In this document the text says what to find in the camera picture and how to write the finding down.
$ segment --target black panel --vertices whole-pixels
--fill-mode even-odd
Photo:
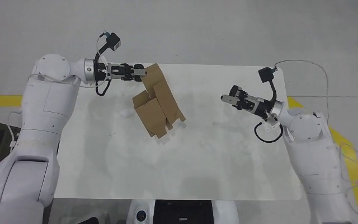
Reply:
[[[214,224],[210,200],[156,200],[153,224]]]

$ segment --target black cable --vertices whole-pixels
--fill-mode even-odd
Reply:
[[[100,93],[100,92],[98,91],[98,87],[96,87],[96,94],[97,94],[98,96],[104,96],[104,95],[106,94],[108,88],[110,87],[111,81],[112,81],[112,80],[108,80],[107,86],[106,86],[105,90],[103,90],[102,93]]]
[[[271,104],[274,105],[277,99],[277,93],[276,93],[276,89],[274,86],[274,83],[272,82],[272,80],[269,81],[271,89],[272,89],[272,99],[270,100]]]
[[[266,141],[266,140],[260,138],[260,136],[258,136],[258,134],[257,134],[257,128],[258,128],[260,125],[262,125],[262,122],[258,123],[258,124],[253,128],[253,131],[255,132],[256,137],[257,137],[258,139],[260,139],[261,141],[265,142],[265,143],[277,142],[277,140],[279,140],[279,139],[282,137],[282,135],[284,134],[284,127],[282,126],[282,124],[280,124],[280,129],[281,129],[280,135],[279,135],[276,139],[274,139],[274,140]]]
[[[103,54],[106,50],[108,49],[108,45],[107,44],[105,44],[100,50],[99,50],[99,52],[97,52],[97,54],[96,54],[96,56],[95,56],[95,71],[97,70],[97,65],[98,65],[98,60],[99,60],[99,58],[100,58],[100,54]],[[111,80],[108,80],[108,83],[107,83],[107,86],[106,86],[106,88],[105,88],[105,90],[102,92],[102,93],[100,93],[99,92],[99,90],[98,90],[98,81],[97,81],[97,78],[96,78],[96,75],[95,75],[95,79],[96,79],[96,94],[98,95],[98,96],[104,96],[105,94],[106,94],[106,92],[107,92],[107,90],[108,90],[108,88],[110,87],[110,85],[111,85]]]

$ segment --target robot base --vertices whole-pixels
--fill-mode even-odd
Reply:
[[[231,200],[132,200],[126,224],[239,224]]]

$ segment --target power button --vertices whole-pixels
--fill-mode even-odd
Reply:
[[[135,216],[135,218],[138,222],[144,222],[146,217],[147,217],[147,214],[143,210],[138,211]]]

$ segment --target white cable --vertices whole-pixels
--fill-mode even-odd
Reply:
[[[98,39],[97,39],[96,49],[97,49],[98,54],[100,55],[101,60],[103,61],[103,63],[106,66],[106,70],[107,70],[106,71],[106,77],[107,77],[107,75],[109,74],[108,62],[107,62],[106,58],[100,53],[100,50],[98,49],[98,41],[100,40],[100,38],[101,38],[101,36],[99,36]]]
[[[21,113],[22,112],[12,111],[7,115],[7,128],[10,131],[12,142],[15,142],[15,136],[13,135],[13,132],[12,132],[11,127],[10,127],[10,115],[11,114],[21,114]]]
[[[355,153],[357,153],[357,150],[356,150],[355,148],[353,148],[352,146],[350,146],[349,144],[347,144],[347,143],[342,143],[342,144],[340,144],[340,147],[339,147],[340,163],[341,163],[341,155],[342,155],[344,158],[347,158],[347,159],[351,160],[352,162],[355,162],[355,163],[358,164],[358,161],[357,161],[357,160],[354,160],[354,159],[352,159],[352,158],[349,158],[348,156],[346,156],[346,155],[344,155],[344,154],[342,153],[342,146],[343,146],[343,145],[350,147],[351,149],[353,149],[353,150],[355,151]],[[354,213],[358,214],[358,211],[352,206],[351,202],[350,202],[349,199],[348,199],[348,192],[349,192],[350,190],[353,190],[353,189],[355,189],[356,187],[358,187],[358,181],[357,181],[357,182],[352,182],[352,181],[350,181],[350,180],[346,180],[346,179],[343,177],[342,171],[343,171],[343,170],[341,169],[341,178],[342,178],[342,180],[344,180],[344,181],[349,182],[349,183],[352,184],[352,186],[349,187],[349,188],[346,190],[346,194],[345,194],[346,200],[348,201],[349,207],[354,211]]]
[[[322,71],[324,72],[324,75],[325,75],[325,77],[326,77],[326,83],[327,83],[327,85],[326,85],[326,104],[327,104],[327,113],[328,113],[328,115],[327,115],[327,124],[328,124],[328,122],[329,122],[329,106],[328,106],[328,86],[329,86],[328,84],[329,84],[329,82],[328,82],[328,75],[327,75],[326,70],[324,70],[324,68],[323,68],[322,66],[320,66],[319,64],[317,64],[317,63],[314,62],[314,61],[311,61],[311,60],[300,60],[300,59],[282,60],[282,61],[280,61],[280,62],[276,62],[276,63],[275,63],[275,67],[276,67],[278,64],[282,63],[282,62],[307,62],[307,63],[310,63],[310,64],[314,64],[315,66],[318,66],[319,68],[322,69]]]

